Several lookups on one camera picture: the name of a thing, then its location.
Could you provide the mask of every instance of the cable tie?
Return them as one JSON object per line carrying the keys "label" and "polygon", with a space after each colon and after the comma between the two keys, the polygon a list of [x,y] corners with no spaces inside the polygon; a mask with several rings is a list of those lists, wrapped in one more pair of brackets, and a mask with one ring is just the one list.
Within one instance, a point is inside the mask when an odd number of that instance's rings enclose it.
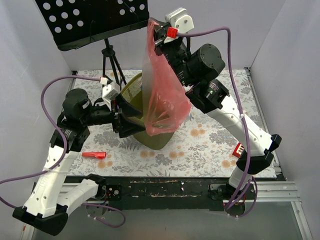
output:
{"label": "cable tie", "polygon": [[57,171],[57,170],[55,170],[56,168],[54,168],[54,169],[50,169],[49,167],[43,167],[43,169],[45,170],[45,171],[47,171],[48,173],[56,173],[56,174],[67,174],[68,173],[68,171]]}
{"label": "cable tie", "polygon": [[242,121],[242,119],[243,119],[244,117],[245,117],[245,114],[244,114],[244,113],[240,114],[240,118],[238,119],[238,121],[236,121],[236,122],[235,122],[235,123],[233,123],[233,124],[230,124],[230,125],[224,126],[224,128],[228,129],[228,128],[230,128],[230,127],[234,126],[234,125],[237,125],[239,122],[241,122],[241,121]]}

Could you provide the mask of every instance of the green trash bin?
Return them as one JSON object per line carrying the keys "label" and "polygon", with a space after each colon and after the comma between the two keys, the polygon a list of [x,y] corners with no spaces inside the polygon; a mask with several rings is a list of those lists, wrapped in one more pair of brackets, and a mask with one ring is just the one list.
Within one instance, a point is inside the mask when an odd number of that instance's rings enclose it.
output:
{"label": "green trash bin", "polygon": [[[143,93],[142,93],[142,73],[136,75],[121,91],[124,99],[133,105],[136,109],[143,112]],[[144,116],[130,117],[135,123],[144,126]],[[174,133],[163,133],[155,136],[149,136],[146,131],[133,135],[133,137],[153,150],[162,149],[170,141]]]}

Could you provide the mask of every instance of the red connector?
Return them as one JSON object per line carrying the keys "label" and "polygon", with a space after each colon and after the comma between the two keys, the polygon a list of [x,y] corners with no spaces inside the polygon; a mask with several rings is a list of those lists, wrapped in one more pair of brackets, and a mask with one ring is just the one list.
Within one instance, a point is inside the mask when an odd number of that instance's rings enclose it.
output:
{"label": "red connector", "polygon": [[240,158],[244,150],[245,150],[245,147],[239,142],[238,145],[235,147],[235,150],[233,151],[232,155],[236,156],[237,158]]}
{"label": "red connector", "polygon": [[167,37],[175,39],[177,37],[178,29],[170,26],[168,32],[166,33]]}

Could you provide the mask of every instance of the floral tablecloth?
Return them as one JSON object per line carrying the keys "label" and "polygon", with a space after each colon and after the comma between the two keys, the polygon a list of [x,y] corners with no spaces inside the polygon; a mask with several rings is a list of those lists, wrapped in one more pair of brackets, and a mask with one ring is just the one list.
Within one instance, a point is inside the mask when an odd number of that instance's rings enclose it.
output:
{"label": "floral tablecloth", "polygon": [[[125,70],[127,81],[140,70]],[[113,78],[112,71],[107,74]],[[245,70],[233,71],[237,89],[246,114],[261,128],[262,119],[258,113],[254,95]],[[79,71],[79,76],[100,77],[102,71]],[[217,78],[235,97],[229,72],[224,70]],[[77,79],[74,88],[85,89],[89,98],[95,101],[101,97],[99,82]],[[236,166],[237,158],[232,155],[238,141],[214,119],[192,107],[188,118],[161,150],[151,150],[132,136],[120,139],[113,132],[112,125],[89,127],[90,136],[85,142],[84,152],[107,152],[104,160],[82,158],[74,161],[69,175],[128,177],[229,177]],[[257,175],[261,178],[275,178],[273,166]]]}

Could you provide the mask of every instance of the plastic bag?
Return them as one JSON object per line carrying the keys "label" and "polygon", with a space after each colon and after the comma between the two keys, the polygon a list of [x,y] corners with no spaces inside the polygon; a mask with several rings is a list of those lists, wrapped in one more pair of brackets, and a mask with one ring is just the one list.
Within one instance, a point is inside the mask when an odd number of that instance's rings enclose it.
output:
{"label": "plastic bag", "polygon": [[155,25],[149,19],[142,67],[143,117],[149,136],[175,132],[191,109],[186,91],[166,57],[156,55]]}

